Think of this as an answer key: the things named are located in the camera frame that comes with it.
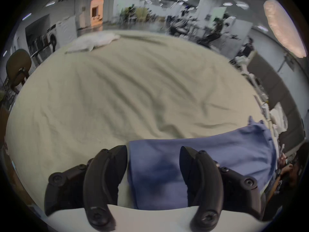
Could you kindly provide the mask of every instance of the person's hand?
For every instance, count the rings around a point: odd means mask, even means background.
[[[279,168],[283,168],[286,165],[286,155],[284,153],[278,159]]]
[[[287,172],[290,172],[293,169],[292,164],[286,165],[283,169],[281,169],[281,175],[284,175]]]

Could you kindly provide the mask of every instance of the wristwatch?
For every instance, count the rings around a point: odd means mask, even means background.
[[[281,169],[279,169],[279,171],[278,171],[278,173],[277,173],[277,175],[276,175],[276,179],[277,179],[278,177],[281,177]]]

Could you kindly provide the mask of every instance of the blue cloth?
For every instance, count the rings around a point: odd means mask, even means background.
[[[168,210],[187,207],[187,186],[179,167],[182,146],[205,150],[221,166],[253,176],[259,190],[275,171],[276,150],[271,133],[263,121],[256,123],[252,117],[248,126],[211,137],[131,141],[128,181],[135,208]]]

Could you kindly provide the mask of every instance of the lamp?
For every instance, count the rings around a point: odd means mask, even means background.
[[[264,11],[277,40],[299,58],[306,56],[303,42],[292,19],[277,0],[267,0]]]

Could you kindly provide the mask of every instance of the beige bedsheet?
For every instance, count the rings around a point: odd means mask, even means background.
[[[114,31],[92,52],[53,53],[30,76],[6,141],[26,191],[44,209],[48,177],[138,139],[216,135],[263,119],[256,92],[228,60],[183,39]],[[129,206],[126,176],[118,205]]]

